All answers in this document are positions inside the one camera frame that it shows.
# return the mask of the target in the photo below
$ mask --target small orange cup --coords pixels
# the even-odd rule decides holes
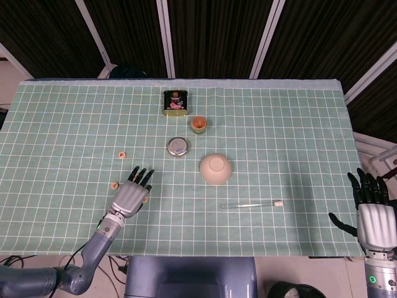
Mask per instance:
[[[207,120],[202,116],[196,116],[193,118],[191,126],[193,132],[200,135],[207,128]]]

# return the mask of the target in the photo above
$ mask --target round metal tin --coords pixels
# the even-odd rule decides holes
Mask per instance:
[[[176,137],[170,139],[167,149],[171,155],[175,157],[181,157],[187,153],[189,146],[184,138]]]

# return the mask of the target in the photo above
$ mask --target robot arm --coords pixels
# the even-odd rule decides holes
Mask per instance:
[[[146,183],[154,171],[151,170],[143,178],[146,169],[136,175],[138,170],[137,166],[120,187],[112,208],[84,246],[81,252],[81,268],[74,265],[38,269],[0,266],[0,297],[45,296],[57,287],[74,295],[86,292],[99,262],[124,226],[125,218],[135,215],[141,209],[143,199],[150,192],[151,186]]]
[[[396,298],[397,272],[388,252],[397,247],[397,227],[394,208],[382,178],[375,178],[357,169],[360,183],[351,174],[354,201],[357,209],[357,228],[340,222],[334,214],[331,221],[339,228],[358,237],[365,252],[365,277],[368,298]]]

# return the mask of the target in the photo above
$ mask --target black curtain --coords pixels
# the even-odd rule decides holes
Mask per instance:
[[[336,78],[347,92],[396,40],[395,0],[287,0],[259,77]]]
[[[271,0],[168,0],[177,78],[248,78]]]
[[[347,108],[355,132],[397,143],[397,61]]]
[[[0,0],[0,42],[34,78],[96,78],[104,67],[74,0]]]
[[[85,0],[112,63],[167,78],[156,0]]]

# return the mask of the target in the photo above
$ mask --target label on can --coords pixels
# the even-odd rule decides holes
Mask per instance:
[[[166,115],[187,114],[186,90],[168,90],[164,92],[164,114]]]

